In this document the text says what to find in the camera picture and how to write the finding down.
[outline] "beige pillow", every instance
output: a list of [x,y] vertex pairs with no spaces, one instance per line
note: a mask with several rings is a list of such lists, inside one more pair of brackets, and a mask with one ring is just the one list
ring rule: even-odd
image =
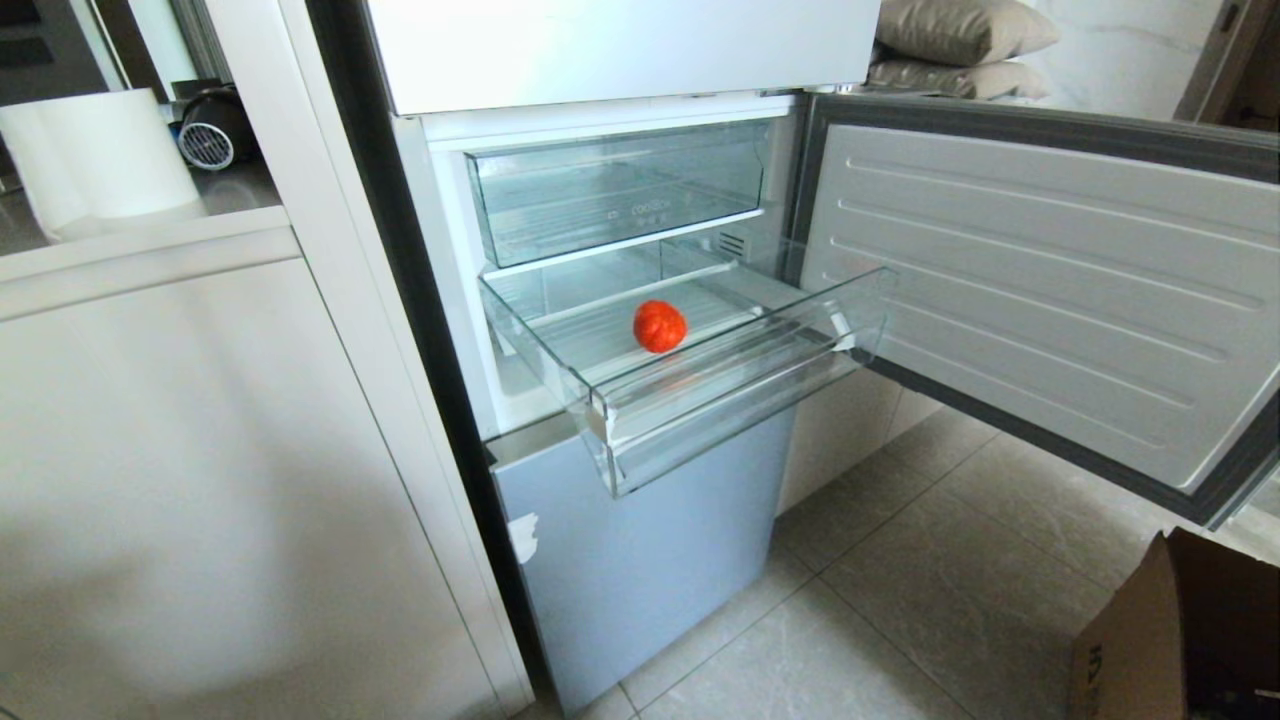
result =
[[952,97],[991,100],[1001,95],[1041,99],[1044,78],[1021,63],[991,63],[977,68],[936,65],[924,60],[887,60],[872,65],[867,85],[931,90]]
[[980,65],[1048,47],[1059,33],[1018,0],[884,0],[876,38],[925,60]]

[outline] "refrigerator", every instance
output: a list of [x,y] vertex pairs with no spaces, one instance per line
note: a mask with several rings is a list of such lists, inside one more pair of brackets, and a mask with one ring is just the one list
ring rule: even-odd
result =
[[[320,5],[489,560],[567,714],[759,573],[792,407],[851,372],[1201,524],[1276,464],[1274,137],[863,95],[867,0]],[[675,350],[634,338],[650,300],[686,319]]]

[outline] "crisper drawer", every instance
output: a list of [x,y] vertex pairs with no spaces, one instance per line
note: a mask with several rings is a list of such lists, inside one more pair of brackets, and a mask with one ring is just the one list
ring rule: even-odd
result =
[[499,268],[758,211],[769,120],[467,155]]
[[[708,232],[481,278],[499,346],[575,416],[616,496],[874,356],[890,270],[805,292],[776,279],[803,246],[756,247],[754,261],[739,247]],[[635,340],[648,300],[685,316],[677,348],[655,355]]]

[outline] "light blue freezer door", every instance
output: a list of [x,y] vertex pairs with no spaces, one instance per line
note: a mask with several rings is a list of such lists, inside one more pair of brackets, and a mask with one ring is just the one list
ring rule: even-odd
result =
[[759,575],[792,419],[780,413],[618,500],[576,436],[494,469],[507,520],[536,515],[521,569],[566,715]]

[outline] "tomato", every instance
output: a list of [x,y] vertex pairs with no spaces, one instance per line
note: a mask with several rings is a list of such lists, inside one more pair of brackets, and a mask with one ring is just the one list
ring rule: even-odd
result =
[[669,302],[649,300],[636,307],[636,319],[631,324],[631,332],[636,336],[636,342],[649,352],[667,352],[675,350],[685,336],[689,334],[689,324]]

